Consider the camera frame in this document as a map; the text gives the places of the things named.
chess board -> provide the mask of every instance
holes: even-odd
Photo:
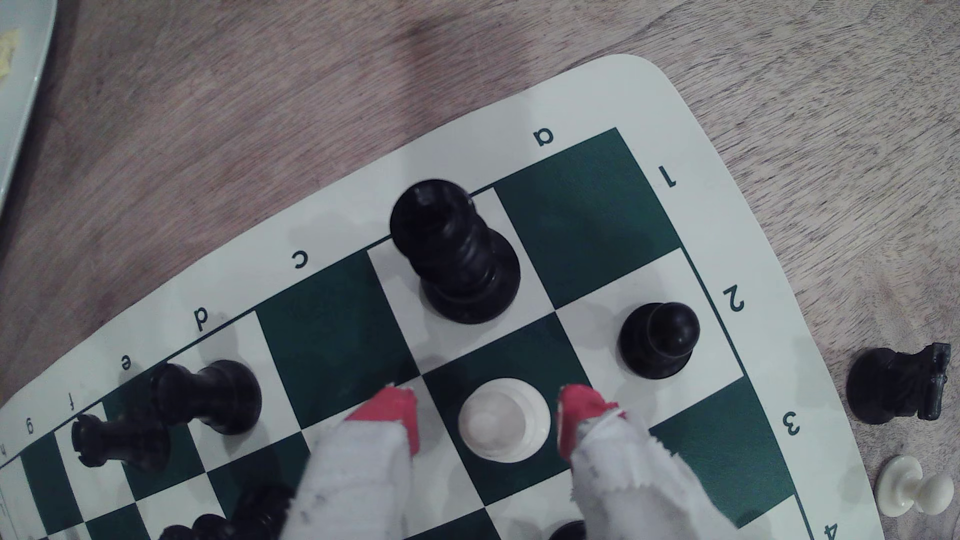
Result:
[[[471,192],[514,246],[516,300],[459,325],[426,307],[389,237],[399,194],[427,178]],[[683,302],[701,338],[645,380],[618,357],[624,319]],[[230,358],[261,385],[251,432],[171,429],[166,469],[84,467],[82,412],[144,406],[161,362]],[[0,409],[5,540],[156,539],[246,487],[296,486],[311,448],[378,388],[419,398],[409,538],[545,539],[579,515],[556,426],[519,463],[481,459],[456,418],[497,378],[555,407],[589,383],[653,426],[744,538],[879,539],[847,416],[792,290],[730,173],[651,63],[592,61],[424,135],[231,240],[60,358]]]

white plate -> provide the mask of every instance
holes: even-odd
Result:
[[[0,34],[20,29],[10,73],[0,82],[0,212],[27,131],[56,14],[57,0],[0,0]]]

white chess piece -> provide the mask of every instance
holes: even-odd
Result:
[[[885,516],[896,518],[914,504],[917,510],[936,515],[953,500],[953,480],[947,473],[924,478],[920,462],[912,455],[898,455],[876,479],[876,507]]]
[[[516,463],[535,454],[550,432],[550,409],[536,388],[496,379],[477,388],[460,409],[460,435],[472,452]]]

green square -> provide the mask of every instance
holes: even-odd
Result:
[[[763,406],[746,377],[653,426],[713,504],[743,527],[796,493]]]
[[[84,520],[52,432],[28,446],[20,455],[20,460],[47,533],[73,527]]]
[[[261,448],[253,454],[218,467],[209,473],[220,507],[225,516],[232,516],[237,501],[245,490],[256,489],[265,483],[282,483],[293,489],[300,485],[303,468],[310,457],[306,441],[299,432]]]
[[[408,540],[500,540],[487,510],[480,508],[466,516],[411,536]]]
[[[150,540],[136,504],[128,504],[86,522],[90,540]]]
[[[556,417],[562,386],[573,382],[589,384],[555,313],[423,376],[484,504],[495,503],[567,468],[557,453],[557,427],[553,422],[546,443],[519,463],[489,461],[464,444],[457,429],[460,408],[481,384],[501,378],[525,380],[537,388],[550,407],[551,419]]]
[[[108,420],[117,420],[125,415],[136,417],[136,415],[153,414],[150,402],[150,375],[158,366],[159,364],[128,380],[105,396],[103,404]],[[190,429],[185,424],[181,424],[168,430],[170,460],[162,472],[147,473],[126,463],[123,464],[127,483],[130,485],[133,498],[137,501],[204,472],[204,465],[200,461],[200,455],[197,454],[197,446],[193,442]]]
[[[256,308],[302,428],[420,373],[366,251]]]
[[[616,129],[493,185],[554,307],[680,248]]]

printed number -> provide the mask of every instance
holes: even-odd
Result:
[[[553,142],[553,132],[546,128],[540,128],[534,132],[534,138],[537,140],[537,144],[543,146],[544,144],[550,144]]]
[[[294,253],[294,255],[293,255],[291,258],[297,258],[297,257],[302,257],[303,260],[301,260],[301,261],[298,262],[296,265],[294,265],[294,268],[298,268],[298,269],[299,269],[299,268],[302,268],[302,267],[306,266],[306,261],[307,261],[306,252],[303,251],[303,250],[300,250],[300,251]]]
[[[677,185],[676,182],[670,180],[670,175],[666,174],[666,169],[663,168],[663,165],[660,166],[660,173],[663,175],[663,179],[666,180],[667,187]]]
[[[783,415],[783,424],[786,426],[786,432],[791,435],[796,435],[800,432],[800,426],[794,427],[793,422],[790,422],[790,419],[795,416],[797,416],[797,413],[792,410]]]
[[[736,296],[736,285],[731,285],[730,288],[723,291],[723,293],[730,295],[730,309],[734,311],[739,311],[740,309],[743,309],[743,301],[741,300],[740,303],[738,304],[734,298]]]
[[[193,312],[193,318],[197,321],[197,330],[204,331],[204,323],[206,322],[206,307],[198,307],[196,311]]]

